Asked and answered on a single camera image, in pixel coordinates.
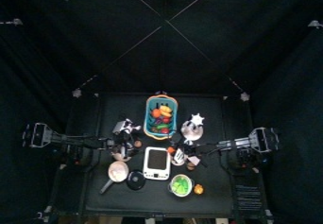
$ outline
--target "blue container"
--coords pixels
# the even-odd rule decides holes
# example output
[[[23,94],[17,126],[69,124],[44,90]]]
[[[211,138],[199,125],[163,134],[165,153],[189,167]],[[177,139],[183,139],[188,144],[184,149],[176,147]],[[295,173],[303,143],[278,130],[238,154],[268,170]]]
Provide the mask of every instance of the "blue container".
[[[159,109],[160,106],[168,106],[171,111],[171,122],[168,124],[169,133],[160,133],[153,132],[151,130],[152,127],[155,127],[155,121],[156,118],[152,117],[151,112],[153,109]],[[177,103],[176,100],[172,97],[168,97],[167,95],[156,95],[148,98],[147,100],[147,112],[145,112],[145,123],[144,123],[144,132],[145,134],[152,137],[156,140],[163,140],[169,137],[176,132],[176,110],[177,110]]]

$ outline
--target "orange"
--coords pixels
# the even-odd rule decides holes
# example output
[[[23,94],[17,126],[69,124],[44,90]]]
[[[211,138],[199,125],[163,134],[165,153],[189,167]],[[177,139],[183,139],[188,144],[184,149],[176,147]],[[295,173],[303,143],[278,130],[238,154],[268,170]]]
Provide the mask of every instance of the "orange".
[[[160,110],[159,109],[153,109],[152,112],[151,112],[151,115],[153,118],[157,118],[160,116]]]

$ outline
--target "white figurine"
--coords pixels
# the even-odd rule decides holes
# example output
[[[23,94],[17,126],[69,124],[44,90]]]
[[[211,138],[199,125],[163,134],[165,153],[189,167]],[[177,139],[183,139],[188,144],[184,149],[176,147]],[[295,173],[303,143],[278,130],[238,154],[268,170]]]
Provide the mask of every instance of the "white figurine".
[[[184,144],[192,145],[195,140],[197,140],[203,135],[203,121],[204,117],[200,117],[199,113],[192,114],[192,117],[188,121],[184,122],[181,126],[181,133],[185,137]]]

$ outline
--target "white tablet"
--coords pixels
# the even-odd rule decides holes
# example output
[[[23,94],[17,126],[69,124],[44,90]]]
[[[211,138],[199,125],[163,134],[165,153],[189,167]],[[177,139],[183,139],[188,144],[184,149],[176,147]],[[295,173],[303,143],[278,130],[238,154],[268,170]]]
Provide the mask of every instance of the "white tablet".
[[[144,176],[147,179],[165,181],[171,172],[171,155],[165,148],[148,146],[145,150]]]

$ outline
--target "black tent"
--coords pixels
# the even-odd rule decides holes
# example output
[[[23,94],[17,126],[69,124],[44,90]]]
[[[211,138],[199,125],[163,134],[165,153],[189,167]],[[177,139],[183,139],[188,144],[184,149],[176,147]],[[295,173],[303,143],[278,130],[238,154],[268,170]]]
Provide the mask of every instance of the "black tent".
[[[25,124],[64,132],[75,90],[161,90],[250,95],[254,126],[278,127],[284,145],[270,210],[322,223],[322,13],[323,0],[0,0],[0,222],[43,210],[55,181],[45,154],[21,147]]]

